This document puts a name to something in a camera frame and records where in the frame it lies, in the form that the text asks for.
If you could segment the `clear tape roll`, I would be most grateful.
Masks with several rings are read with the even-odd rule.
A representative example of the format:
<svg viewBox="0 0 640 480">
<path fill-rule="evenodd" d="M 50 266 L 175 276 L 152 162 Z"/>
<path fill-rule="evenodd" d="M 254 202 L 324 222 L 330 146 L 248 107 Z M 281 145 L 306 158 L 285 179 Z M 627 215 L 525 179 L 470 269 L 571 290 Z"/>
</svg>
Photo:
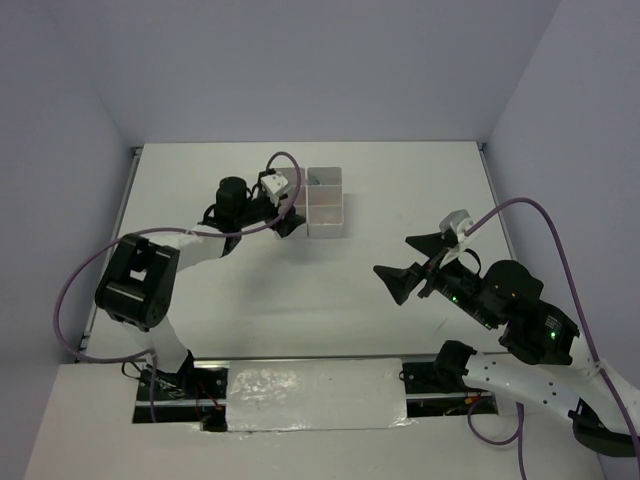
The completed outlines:
<svg viewBox="0 0 640 480">
<path fill-rule="evenodd" d="M 321 224 L 341 224 L 343 222 L 342 210 L 333 207 L 319 208 L 318 222 Z"/>
</svg>

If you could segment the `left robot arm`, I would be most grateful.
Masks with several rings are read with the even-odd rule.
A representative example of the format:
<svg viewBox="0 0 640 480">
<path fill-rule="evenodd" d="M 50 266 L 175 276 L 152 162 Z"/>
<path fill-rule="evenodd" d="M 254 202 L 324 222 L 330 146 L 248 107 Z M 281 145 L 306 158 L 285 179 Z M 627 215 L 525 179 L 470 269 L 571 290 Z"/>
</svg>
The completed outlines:
<svg viewBox="0 0 640 480">
<path fill-rule="evenodd" d="M 127 234 L 118 242 L 95 303 L 145 350 L 156 390 L 185 398 L 196 391 L 203 374 L 168 318 L 177 275 L 230 255 L 250 229 L 289 236 L 304 222 L 294 207 L 300 189 L 300 182 L 274 169 L 260 173 L 253 187 L 240 177 L 226 177 L 192 229 L 152 238 Z"/>
</svg>

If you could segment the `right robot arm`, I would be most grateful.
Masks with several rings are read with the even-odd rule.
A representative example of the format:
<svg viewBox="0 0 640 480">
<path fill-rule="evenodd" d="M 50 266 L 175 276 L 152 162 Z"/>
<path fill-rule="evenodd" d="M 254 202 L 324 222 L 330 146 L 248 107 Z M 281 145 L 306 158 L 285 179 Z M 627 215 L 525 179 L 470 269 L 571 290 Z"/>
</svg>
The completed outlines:
<svg viewBox="0 0 640 480">
<path fill-rule="evenodd" d="M 574 438 L 608 457 L 629 458 L 639 442 L 639 391 L 607 373 L 590 354 L 578 325 L 541 298 L 543 284 L 514 260 L 499 260 L 486 272 L 458 259 L 452 232 L 409 236 L 406 243 L 426 256 L 405 269 L 376 265 L 397 304 L 411 294 L 437 292 L 488 330 L 499 329 L 499 344 L 521 362 L 505 364 L 457 340 L 447 340 L 430 373 L 403 370 L 418 385 L 435 381 L 444 391 L 491 390 L 516 402 L 540 406 L 570 422 Z"/>
</svg>

